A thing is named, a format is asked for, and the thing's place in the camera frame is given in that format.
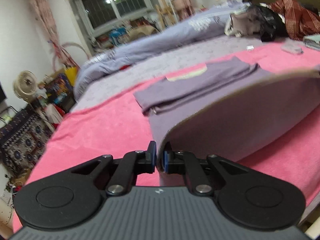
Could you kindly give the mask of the lavender patterned bed sheet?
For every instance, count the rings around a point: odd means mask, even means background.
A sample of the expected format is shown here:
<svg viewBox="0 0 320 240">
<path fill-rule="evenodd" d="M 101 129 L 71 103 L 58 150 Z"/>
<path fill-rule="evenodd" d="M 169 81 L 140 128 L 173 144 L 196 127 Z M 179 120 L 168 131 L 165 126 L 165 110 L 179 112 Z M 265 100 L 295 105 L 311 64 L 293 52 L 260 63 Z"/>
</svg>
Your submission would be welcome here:
<svg viewBox="0 0 320 240">
<path fill-rule="evenodd" d="M 262 46 L 258 38 L 220 36 L 170 50 L 91 83 L 72 112 L 93 107 L 143 81 L 208 60 Z"/>
</svg>

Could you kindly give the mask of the beige desk fan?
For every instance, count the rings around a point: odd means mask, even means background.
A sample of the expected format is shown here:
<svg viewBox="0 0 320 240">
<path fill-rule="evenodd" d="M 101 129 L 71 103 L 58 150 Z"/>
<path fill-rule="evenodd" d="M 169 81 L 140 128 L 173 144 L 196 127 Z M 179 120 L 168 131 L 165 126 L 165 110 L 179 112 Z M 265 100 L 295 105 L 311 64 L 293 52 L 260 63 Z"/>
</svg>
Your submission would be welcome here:
<svg viewBox="0 0 320 240">
<path fill-rule="evenodd" d="M 32 102 L 37 90 L 36 76 L 27 70 L 20 72 L 13 81 L 13 90 L 18 98 L 27 103 Z"/>
</svg>

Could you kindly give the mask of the wooden easel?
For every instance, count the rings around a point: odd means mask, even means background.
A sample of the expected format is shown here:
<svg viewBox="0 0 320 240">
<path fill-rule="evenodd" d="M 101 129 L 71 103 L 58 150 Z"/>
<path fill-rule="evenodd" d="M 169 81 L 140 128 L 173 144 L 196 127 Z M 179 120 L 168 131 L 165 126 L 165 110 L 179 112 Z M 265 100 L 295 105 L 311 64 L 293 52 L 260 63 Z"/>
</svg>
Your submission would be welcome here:
<svg viewBox="0 0 320 240">
<path fill-rule="evenodd" d="M 155 8 L 158 14 L 158 22 L 161 30 L 178 23 L 175 8 L 171 0 L 159 0 L 159 4 L 155 5 Z"/>
</svg>

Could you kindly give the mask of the red item under duvet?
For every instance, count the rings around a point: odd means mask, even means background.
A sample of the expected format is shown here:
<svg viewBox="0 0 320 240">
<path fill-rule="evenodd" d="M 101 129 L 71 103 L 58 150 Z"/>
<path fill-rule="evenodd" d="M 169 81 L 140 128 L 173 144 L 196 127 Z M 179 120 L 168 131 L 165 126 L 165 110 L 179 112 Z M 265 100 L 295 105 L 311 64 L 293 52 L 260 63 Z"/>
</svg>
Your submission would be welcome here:
<svg viewBox="0 0 320 240">
<path fill-rule="evenodd" d="M 130 64 L 129 64 L 129 65 L 124 65 L 124 66 L 120 67 L 119 70 L 125 70 L 125 69 L 127 69 L 127 68 L 129 68 L 129 67 L 131 67 Z"/>
</svg>

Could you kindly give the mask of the yellow bag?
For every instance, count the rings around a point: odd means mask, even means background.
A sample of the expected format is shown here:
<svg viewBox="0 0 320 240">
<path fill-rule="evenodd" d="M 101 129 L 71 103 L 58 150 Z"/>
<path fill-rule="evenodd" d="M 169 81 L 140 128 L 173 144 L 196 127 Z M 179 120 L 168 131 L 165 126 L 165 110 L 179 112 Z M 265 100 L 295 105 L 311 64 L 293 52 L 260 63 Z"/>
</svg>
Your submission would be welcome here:
<svg viewBox="0 0 320 240">
<path fill-rule="evenodd" d="M 67 76 L 69 83 L 71 84 L 72 87 L 75 86 L 76 82 L 76 77 L 78 74 L 78 66 L 73 65 L 73 66 L 65 66 L 64 67 L 65 75 Z"/>
</svg>

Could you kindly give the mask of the window with bars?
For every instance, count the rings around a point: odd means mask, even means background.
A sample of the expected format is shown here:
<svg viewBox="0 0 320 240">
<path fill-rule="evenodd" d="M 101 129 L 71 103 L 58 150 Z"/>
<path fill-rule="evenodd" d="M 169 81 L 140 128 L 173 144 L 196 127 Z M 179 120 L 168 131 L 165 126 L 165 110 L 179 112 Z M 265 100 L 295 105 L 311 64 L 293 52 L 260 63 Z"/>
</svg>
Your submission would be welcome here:
<svg viewBox="0 0 320 240">
<path fill-rule="evenodd" d="M 89 34 L 153 9 L 151 0 L 75 0 Z"/>
</svg>

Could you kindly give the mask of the purple fleece garment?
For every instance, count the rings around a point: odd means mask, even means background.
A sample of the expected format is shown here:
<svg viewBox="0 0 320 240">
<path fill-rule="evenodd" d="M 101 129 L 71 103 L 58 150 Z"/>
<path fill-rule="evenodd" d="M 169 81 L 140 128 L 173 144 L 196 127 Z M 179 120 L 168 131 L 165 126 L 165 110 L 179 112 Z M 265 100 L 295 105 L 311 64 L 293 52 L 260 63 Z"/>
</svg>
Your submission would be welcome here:
<svg viewBox="0 0 320 240">
<path fill-rule="evenodd" d="M 319 66 L 272 73 L 233 57 L 163 78 L 134 96 L 148 116 L 163 172 L 171 151 L 239 161 L 319 105 Z"/>
</svg>

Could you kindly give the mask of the colourful game box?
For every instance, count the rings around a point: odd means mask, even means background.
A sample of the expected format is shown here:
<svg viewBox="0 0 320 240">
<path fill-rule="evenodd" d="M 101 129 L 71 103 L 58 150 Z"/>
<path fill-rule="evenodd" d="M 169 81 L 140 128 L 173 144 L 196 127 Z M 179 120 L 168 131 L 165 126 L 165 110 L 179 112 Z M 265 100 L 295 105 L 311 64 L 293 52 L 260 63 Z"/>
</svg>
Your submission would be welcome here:
<svg viewBox="0 0 320 240">
<path fill-rule="evenodd" d="M 58 74 L 50 83 L 45 85 L 48 100 L 57 106 L 75 104 L 73 86 L 65 74 Z"/>
</svg>

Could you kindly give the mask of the blue plush toy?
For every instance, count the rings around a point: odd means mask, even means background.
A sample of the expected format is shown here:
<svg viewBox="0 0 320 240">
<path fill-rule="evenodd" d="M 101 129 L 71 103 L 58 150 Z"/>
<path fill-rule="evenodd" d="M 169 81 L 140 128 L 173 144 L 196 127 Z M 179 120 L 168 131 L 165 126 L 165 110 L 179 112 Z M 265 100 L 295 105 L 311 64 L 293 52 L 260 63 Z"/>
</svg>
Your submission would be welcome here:
<svg viewBox="0 0 320 240">
<path fill-rule="evenodd" d="M 127 38 L 127 31 L 125 27 L 114 28 L 110 31 L 108 38 L 114 46 L 117 46 L 119 44 L 125 43 L 125 40 Z"/>
</svg>

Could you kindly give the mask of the patterned dark cloth cover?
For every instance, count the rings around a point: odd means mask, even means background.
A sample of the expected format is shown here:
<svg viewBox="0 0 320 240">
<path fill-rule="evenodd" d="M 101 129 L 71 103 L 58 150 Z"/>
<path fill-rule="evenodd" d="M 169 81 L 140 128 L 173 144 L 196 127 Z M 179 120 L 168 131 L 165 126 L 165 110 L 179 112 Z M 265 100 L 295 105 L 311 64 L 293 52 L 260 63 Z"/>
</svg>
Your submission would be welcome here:
<svg viewBox="0 0 320 240">
<path fill-rule="evenodd" d="M 1 128 L 1 159 L 15 176 L 38 163 L 53 132 L 40 116 L 30 108 L 16 113 Z"/>
</svg>

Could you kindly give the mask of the pink floral curtain left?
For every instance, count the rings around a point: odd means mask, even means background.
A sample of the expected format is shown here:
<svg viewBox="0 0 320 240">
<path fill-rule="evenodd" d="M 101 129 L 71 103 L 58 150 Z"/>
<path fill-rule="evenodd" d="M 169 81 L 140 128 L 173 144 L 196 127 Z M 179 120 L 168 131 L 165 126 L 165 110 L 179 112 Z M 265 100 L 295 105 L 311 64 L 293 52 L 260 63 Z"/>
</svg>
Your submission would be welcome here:
<svg viewBox="0 0 320 240">
<path fill-rule="evenodd" d="M 60 44 L 57 26 L 47 0 L 30 0 L 38 20 L 41 22 L 48 42 L 52 45 L 54 55 L 67 68 L 78 67 L 71 55 Z"/>
</svg>

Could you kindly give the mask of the red striped cloth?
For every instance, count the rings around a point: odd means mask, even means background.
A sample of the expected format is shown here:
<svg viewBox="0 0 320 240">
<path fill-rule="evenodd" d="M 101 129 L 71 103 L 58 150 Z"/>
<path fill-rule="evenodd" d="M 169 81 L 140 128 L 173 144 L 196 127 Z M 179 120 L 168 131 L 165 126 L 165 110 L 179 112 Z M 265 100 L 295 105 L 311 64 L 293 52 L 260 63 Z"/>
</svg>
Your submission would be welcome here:
<svg viewBox="0 0 320 240">
<path fill-rule="evenodd" d="M 286 31 L 291 39 L 302 41 L 304 36 L 319 34 L 319 16 L 296 0 L 277 0 L 268 7 L 284 16 Z"/>
</svg>

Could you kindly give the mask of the beige black clothing pile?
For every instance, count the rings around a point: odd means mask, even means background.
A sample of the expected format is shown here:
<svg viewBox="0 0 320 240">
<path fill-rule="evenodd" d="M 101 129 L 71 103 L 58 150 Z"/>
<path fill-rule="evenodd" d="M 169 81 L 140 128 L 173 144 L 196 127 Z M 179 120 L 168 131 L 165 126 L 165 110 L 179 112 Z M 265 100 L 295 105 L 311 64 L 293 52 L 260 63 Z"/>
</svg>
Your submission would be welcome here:
<svg viewBox="0 0 320 240">
<path fill-rule="evenodd" d="M 230 14 L 225 25 L 227 36 L 258 35 L 262 42 L 273 42 L 278 37 L 288 37 L 283 17 L 263 5 L 249 5 Z"/>
</svg>

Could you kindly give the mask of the blue-grey floral duvet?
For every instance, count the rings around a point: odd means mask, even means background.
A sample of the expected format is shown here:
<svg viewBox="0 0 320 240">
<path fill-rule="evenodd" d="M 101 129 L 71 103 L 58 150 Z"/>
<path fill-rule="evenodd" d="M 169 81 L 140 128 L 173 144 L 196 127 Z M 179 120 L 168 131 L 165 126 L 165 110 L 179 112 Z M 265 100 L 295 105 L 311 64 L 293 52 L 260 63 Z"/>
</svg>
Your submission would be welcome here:
<svg viewBox="0 0 320 240">
<path fill-rule="evenodd" d="M 115 73 L 123 67 L 177 47 L 223 35 L 230 14 L 247 9 L 249 5 L 249 2 L 236 1 L 216 5 L 196 13 L 161 33 L 146 36 L 95 55 L 78 71 L 73 89 L 75 100 L 81 98 L 92 82 Z"/>
</svg>

